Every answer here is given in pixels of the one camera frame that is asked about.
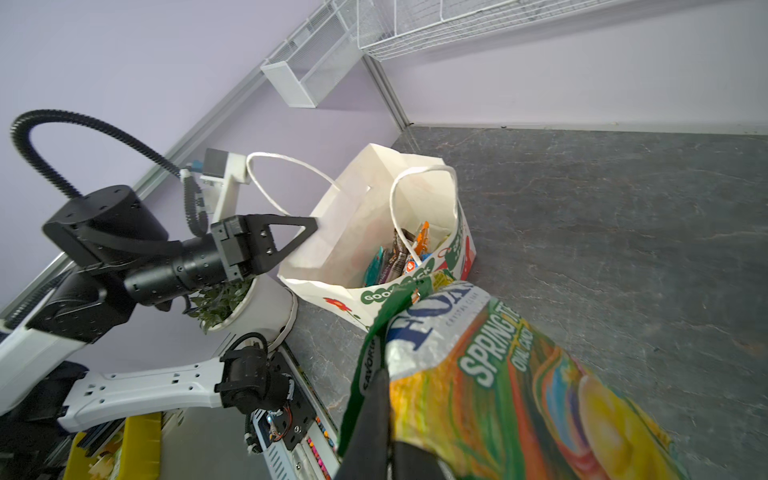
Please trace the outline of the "teal snack pack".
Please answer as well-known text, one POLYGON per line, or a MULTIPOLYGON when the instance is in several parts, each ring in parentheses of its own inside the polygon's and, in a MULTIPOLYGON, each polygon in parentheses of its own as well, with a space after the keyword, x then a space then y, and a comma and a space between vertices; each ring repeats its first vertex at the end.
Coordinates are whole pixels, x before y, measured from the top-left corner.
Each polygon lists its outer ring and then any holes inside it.
POLYGON ((386 250, 383 247, 380 247, 377 253, 374 255, 364 274, 364 287, 374 286, 379 283, 378 278, 382 268, 385 253, 386 250))

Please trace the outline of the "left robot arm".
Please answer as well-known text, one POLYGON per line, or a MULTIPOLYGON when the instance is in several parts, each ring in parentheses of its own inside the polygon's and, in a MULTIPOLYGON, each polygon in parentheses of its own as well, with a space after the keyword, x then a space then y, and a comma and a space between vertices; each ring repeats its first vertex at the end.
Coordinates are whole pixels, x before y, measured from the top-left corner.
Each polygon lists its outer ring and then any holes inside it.
POLYGON ((209 223, 186 171, 127 132, 80 113, 23 113, 10 137, 20 156, 66 196, 43 230, 73 267, 3 321, 3 451, 38 451, 69 433, 175 408, 233 407, 249 414, 288 404, 293 383, 270 365, 259 333, 240 336, 218 358, 124 375, 90 371, 71 356, 126 323, 137 306, 167 311, 177 298, 269 272, 317 231, 314 218, 234 215, 209 223), (80 193, 32 143, 35 127, 53 123, 101 132, 180 179, 192 238, 171 240, 129 186, 80 193))

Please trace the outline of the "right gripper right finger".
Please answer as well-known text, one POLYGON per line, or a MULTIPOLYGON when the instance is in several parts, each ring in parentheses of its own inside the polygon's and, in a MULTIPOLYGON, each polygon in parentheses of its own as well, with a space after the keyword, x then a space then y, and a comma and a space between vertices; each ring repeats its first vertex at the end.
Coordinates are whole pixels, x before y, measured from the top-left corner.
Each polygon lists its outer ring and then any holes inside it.
POLYGON ((446 480, 435 455, 404 442, 392 448, 392 473, 395 480, 446 480))

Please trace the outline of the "blue M&M's packet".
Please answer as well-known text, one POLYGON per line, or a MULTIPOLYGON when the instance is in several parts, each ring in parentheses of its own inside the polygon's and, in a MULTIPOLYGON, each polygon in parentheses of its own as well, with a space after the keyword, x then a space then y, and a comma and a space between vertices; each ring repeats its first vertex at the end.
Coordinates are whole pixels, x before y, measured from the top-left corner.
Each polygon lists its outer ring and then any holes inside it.
POLYGON ((429 258, 429 254, 425 253, 419 256, 419 260, 416 261, 413 256, 411 256, 408 261, 406 262, 403 273, 408 274, 413 271, 415 271, 422 263, 424 263, 429 258))

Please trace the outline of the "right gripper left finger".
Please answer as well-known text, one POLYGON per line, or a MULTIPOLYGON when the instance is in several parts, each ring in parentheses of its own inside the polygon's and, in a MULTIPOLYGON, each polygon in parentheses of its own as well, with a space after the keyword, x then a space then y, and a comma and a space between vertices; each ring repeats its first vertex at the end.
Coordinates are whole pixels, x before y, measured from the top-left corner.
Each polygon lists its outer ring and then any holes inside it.
POLYGON ((391 406, 386 369, 373 377, 335 479, 384 480, 389 459, 391 406))

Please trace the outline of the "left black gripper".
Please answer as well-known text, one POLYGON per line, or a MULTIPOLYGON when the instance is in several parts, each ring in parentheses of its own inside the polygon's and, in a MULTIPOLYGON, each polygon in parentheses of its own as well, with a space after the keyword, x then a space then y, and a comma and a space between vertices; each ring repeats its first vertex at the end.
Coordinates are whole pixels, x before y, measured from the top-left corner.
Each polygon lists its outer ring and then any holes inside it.
POLYGON ((178 252, 129 271, 124 287, 136 303, 160 306, 207 287, 266 274, 317 230, 313 217, 229 217, 210 233, 182 242, 178 252))

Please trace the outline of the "brown M&M's packet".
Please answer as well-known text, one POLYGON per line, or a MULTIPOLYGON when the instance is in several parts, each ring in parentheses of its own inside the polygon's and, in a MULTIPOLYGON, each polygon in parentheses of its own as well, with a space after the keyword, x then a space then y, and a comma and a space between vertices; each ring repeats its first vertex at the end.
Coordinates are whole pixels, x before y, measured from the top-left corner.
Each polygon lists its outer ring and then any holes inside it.
POLYGON ((406 248, 397 233, 394 234, 392 247, 384 251, 377 277, 378 284, 388 283, 399 278, 405 265, 406 248))

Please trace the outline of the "green Fox's candy bag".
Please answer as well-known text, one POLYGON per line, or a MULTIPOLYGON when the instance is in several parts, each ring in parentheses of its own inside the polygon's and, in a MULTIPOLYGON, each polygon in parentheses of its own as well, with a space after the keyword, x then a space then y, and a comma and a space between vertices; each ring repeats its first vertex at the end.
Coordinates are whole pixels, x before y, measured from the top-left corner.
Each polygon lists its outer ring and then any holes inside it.
POLYGON ((404 442, 446 479, 684 479, 634 401, 484 289, 439 271, 396 287, 360 352, 341 458, 372 377, 389 375, 389 459, 404 442))

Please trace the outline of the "white paper gift bag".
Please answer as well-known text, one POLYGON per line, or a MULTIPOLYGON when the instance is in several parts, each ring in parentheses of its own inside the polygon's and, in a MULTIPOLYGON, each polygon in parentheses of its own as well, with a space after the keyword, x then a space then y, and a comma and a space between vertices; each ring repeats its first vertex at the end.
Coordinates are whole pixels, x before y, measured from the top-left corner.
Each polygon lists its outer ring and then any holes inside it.
POLYGON ((440 158, 367 145, 334 180, 311 216, 318 230, 278 269, 279 279, 308 303, 367 329, 397 286, 438 270, 468 278, 476 259, 458 196, 454 168, 440 158), (429 258, 415 271, 364 287, 365 271, 394 234, 413 256, 420 225, 428 221, 429 258))

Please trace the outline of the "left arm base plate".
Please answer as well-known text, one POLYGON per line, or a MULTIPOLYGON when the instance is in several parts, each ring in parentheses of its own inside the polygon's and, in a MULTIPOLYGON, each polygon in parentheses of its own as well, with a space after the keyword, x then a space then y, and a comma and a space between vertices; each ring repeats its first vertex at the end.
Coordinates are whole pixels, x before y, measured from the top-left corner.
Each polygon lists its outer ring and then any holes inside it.
POLYGON ((272 357, 272 365, 292 380, 292 396, 279 410, 256 410, 250 414, 245 426, 249 454, 262 454, 273 445, 292 452, 318 416, 312 388, 290 350, 280 347, 272 357))

